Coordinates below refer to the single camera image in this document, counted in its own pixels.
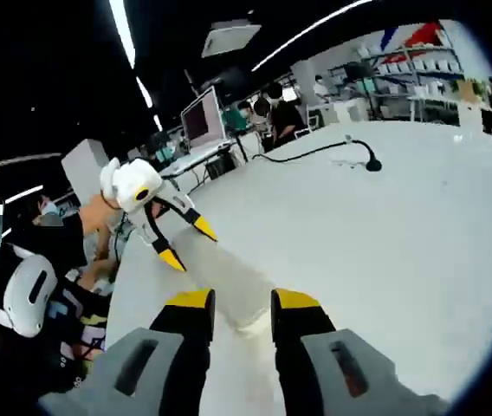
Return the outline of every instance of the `black cable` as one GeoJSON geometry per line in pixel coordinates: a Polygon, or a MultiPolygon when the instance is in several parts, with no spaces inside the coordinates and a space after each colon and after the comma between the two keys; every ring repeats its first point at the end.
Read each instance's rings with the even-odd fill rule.
{"type": "Polygon", "coordinates": [[[106,336],[105,335],[102,336],[101,338],[96,339],[95,341],[92,342],[92,344],[90,344],[88,346],[88,349],[87,349],[87,351],[84,354],[81,354],[80,356],[78,356],[76,358],[78,358],[79,360],[86,360],[86,356],[88,354],[90,354],[93,349],[95,349],[96,347],[98,347],[105,339],[106,339],[106,336]]]}
{"type": "Polygon", "coordinates": [[[194,176],[196,177],[197,185],[200,185],[200,178],[197,176],[197,173],[194,172],[194,169],[192,169],[192,173],[194,173],[194,176]]]}
{"type": "Polygon", "coordinates": [[[339,143],[333,143],[332,145],[318,147],[318,148],[316,148],[314,150],[310,150],[309,152],[305,152],[305,153],[299,154],[298,156],[293,156],[293,157],[287,158],[287,159],[273,159],[273,158],[270,158],[269,156],[266,156],[266,155],[261,154],[261,153],[254,155],[254,157],[252,159],[255,159],[255,158],[260,157],[260,158],[264,158],[264,159],[270,160],[271,162],[275,162],[275,163],[286,163],[286,162],[290,162],[292,160],[301,159],[301,158],[303,158],[305,156],[308,156],[308,155],[313,154],[313,153],[320,152],[322,150],[327,150],[327,149],[330,149],[332,147],[344,146],[344,145],[347,145],[349,143],[355,143],[355,144],[358,144],[358,145],[362,145],[369,152],[369,161],[366,163],[366,169],[368,171],[370,171],[370,172],[378,172],[378,171],[381,170],[381,167],[382,167],[381,162],[379,162],[377,160],[377,158],[375,157],[375,153],[369,147],[369,145],[367,143],[365,143],[364,141],[361,141],[361,140],[350,140],[350,141],[341,141],[339,143]]]}
{"type": "Polygon", "coordinates": [[[114,210],[114,211],[119,211],[119,210],[121,209],[121,208],[117,208],[117,207],[115,207],[115,206],[113,206],[113,205],[109,204],[109,202],[107,202],[106,197],[104,197],[104,192],[103,192],[102,190],[100,190],[100,196],[101,196],[101,198],[103,199],[104,203],[105,203],[108,207],[110,207],[112,210],[114,210]]]}
{"type": "Polygon", "coordinates": [[[193,193],[194,191],[196,191],[196,190],[197,190],[197,188],[199,188],[200,186],[202,186],[202,185],[205,183],[205,181],[206,181],[206,179],[207,179],[207,174],[208,174],[208,164],[207,164],[207,163],[204,165],[204,169],[205,169],[205,170],[204,170],[204,177],[202,178],[202,182],[198,182],[198,183],[197,183],[197,185],[196,185],[196,186],[194,186],[194,187],[190,190],[190,192],[188,192],[188,194],[187,194],[187,195],[190,195],[191,193],[193,193]]]}

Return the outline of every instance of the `black shirt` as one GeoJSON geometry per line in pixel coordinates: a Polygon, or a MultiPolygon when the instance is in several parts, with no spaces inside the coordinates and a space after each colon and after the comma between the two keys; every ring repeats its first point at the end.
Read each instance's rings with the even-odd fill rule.
{"type": "Polygon", "coordinates": [[[279,101],[277,106],[271,109],[271,124],[277,133],[276,146],[294,140],[295,132],[306,128],[296,107],[283,100],[279,101]],[[295,128],[292,132],[287,134],[287,136],[278,139],[287,126],[294,126],[295,128]]]}
{"type": "MultiPolygon", "coordinates": [[[[45,256],[58,284],[49,298],[41,332],[24,338],[0,326],[2,377],[23,396],[36,399],[48,392],[65,392],[86,377],[91,362],[83,355],[103,350],[110,297],[98,296],[70,282],[67,271],[86,264],[79,215],[63,226],[25,226],[9,235],[9,242],[45,256]]],[[[3,290],[20,263],[10,244],[0,249],[0,308],[3,290]]]]}

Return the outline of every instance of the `white box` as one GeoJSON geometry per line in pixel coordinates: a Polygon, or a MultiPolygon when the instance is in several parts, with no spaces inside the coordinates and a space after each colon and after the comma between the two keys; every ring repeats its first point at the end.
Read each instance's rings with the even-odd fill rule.
{"type": "Polygon", "coordinates": [[[98,140],[84,139],[65,156],[61,165],[81,205],[100,193],[101,168],[109,162],[98,140]]]}

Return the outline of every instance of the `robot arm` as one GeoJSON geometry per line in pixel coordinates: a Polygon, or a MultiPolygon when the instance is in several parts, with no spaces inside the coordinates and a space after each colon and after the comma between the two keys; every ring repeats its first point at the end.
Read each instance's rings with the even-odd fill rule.
{"type": "Polygon", "coordinates": [[[153,202],[173,209],[184,221],[217,241],[210,225],[195,210],[188,196],[177,191],[171,182],[163,180],[145,160],[135,159],[123,166],[116,158],[111,160],[101,171],[100,184],[107,198],[117,199],[144,241],[176,270],[186,271],[186,268],[156,225],[152,215],[153,202]]]}
{"type": "MultiPolygon", "coordinates": [[[[197,415],[215,302],[212,289],[177,294],[150,330],[135,329],[100,356],[80,388],[50,393],[42,404],[54,416],[197,415]]],[[[287,415],[437,416],[448,409],[436,395],[403,386],[391,360],[349,329],[335,330],[312,297],[274,289],[271,311],[287,415]]]]}

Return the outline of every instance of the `gray gripper base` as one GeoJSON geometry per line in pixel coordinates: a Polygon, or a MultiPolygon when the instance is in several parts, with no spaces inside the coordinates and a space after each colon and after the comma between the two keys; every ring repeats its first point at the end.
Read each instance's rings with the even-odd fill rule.
{"type": "Polygon", "coordinates": [[[46,394],[40,403],[54,416],[155,416],[183,340],[180,334],[137,328],[94,360],[80,387],[46,394]]]}
{"type": "Polygon", "coordinates": [[[427,416],[448,409],[436,395],[419,396],[402,385],[394,363],[349,329],[306,335],[301,341],[314,366],[326,416],[427,416]],[[361,395],[351,395],[338,354],[349,354],[357,363],[366,384],[361,395]]]}

